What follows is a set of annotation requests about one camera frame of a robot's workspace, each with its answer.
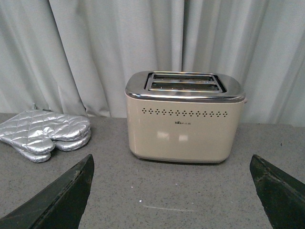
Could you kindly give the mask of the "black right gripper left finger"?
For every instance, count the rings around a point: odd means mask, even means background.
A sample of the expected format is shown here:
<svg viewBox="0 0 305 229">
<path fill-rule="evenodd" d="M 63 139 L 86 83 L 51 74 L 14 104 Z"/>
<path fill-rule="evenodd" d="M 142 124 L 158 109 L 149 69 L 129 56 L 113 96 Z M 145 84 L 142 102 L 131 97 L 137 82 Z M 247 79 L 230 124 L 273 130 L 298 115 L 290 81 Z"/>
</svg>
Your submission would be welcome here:
<svg viewBox="0 0 305 229">
<path fill-rule="evenodd" d="M 91 154 L 0 220 L 2 229 L 77 229 L 91 192 Z"/>
</svg>

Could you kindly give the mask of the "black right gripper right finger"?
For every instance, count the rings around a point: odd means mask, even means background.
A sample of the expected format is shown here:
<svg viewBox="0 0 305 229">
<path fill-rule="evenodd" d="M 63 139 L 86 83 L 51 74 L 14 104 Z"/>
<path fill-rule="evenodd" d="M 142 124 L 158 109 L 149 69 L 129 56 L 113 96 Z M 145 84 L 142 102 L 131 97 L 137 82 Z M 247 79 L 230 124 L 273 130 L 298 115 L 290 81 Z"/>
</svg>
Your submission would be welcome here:
<svg viewBox="0 0 305 229">
<path fill-rule="evenodd" d="M 288 173 L 253 155 L 250 172 L 258 197 L 274 229 L 305 227 L 305 185 Z"/>
</svg>

